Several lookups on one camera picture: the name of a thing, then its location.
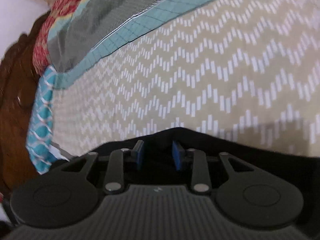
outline white wall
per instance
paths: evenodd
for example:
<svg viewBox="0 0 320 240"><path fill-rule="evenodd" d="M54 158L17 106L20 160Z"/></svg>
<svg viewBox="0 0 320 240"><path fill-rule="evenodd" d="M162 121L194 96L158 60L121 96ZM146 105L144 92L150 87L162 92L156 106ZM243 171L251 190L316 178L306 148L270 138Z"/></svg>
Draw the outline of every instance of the white wall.
<svg viewBox="0 0 320 240"><path fill-rule="evenodd" d="M9 222L9 218L7 217L7 214L4 212L4 209L1 204L0 204L0 221Z"/></svg>
<svg viewBox="0 0 320 240"><path fill-rule="evenodd" d="M33 0L0 0L0 61L22 33L29 33L35 20L49 7Z"/></svg>

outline black device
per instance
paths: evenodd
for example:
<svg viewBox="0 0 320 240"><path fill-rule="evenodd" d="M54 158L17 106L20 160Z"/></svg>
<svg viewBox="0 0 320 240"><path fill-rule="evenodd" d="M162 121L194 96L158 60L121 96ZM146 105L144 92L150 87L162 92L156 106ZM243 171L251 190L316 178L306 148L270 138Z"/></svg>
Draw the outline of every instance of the black device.
<svg viewBox="0 0 320 240"><path fill-rule="evenodd" d="M175 171L153 166L148 139L138 138L30 180L12 194L19 226L7 239L316 239L316 193L304 200L298 187L228 152L171 142Z"/></svg>

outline circular pad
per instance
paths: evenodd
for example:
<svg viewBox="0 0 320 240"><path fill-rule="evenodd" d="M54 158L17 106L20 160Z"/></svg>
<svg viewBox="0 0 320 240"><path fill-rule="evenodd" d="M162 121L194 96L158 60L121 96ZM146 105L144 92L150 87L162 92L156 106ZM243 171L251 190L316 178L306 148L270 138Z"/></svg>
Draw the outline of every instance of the circular pad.
<svg viewBox="0 0 320 240"><path fill-rule="evenodd" d="M301 192L264 171L239 172L217 191L216 203L229 218L250 228L288 225L303 207Z"/></svg>
<svg viewBox="0 0 320 240"><path fill-rule="evenodd" d="M39 228L76 223L98 203L96 188L78 172L51 171L28 181L12 194L10 204L19 222Z"/></svg>

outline ribbed gray surface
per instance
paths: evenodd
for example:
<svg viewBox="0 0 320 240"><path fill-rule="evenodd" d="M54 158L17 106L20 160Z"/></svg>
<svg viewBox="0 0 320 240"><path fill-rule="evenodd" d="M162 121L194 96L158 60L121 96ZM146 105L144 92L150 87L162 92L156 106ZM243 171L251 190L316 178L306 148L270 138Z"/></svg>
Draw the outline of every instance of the ribbed gray surface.
<svg viewBox="0 0 320 240"><path fill-rule="evenodd" d="M7 240L303 240L289 226L272 232L241 228L230 223L205 196L184 186L130 186L121 195L107 196L98 210L76 225L61 229L21 226Z"/></svg>

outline bedsheet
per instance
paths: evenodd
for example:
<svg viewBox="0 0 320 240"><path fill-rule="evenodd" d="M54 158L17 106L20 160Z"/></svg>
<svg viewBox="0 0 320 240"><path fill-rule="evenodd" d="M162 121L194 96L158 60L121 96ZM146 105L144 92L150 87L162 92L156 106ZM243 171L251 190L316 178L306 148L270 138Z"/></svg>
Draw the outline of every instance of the bedsheet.
<svg viewBox="0 0 320 240"><path fill-rule="evenodd" d="M320 156L319 5L212 0L88 60L92 68L53 92L52 141L78 156L180 126Z"/></svg>

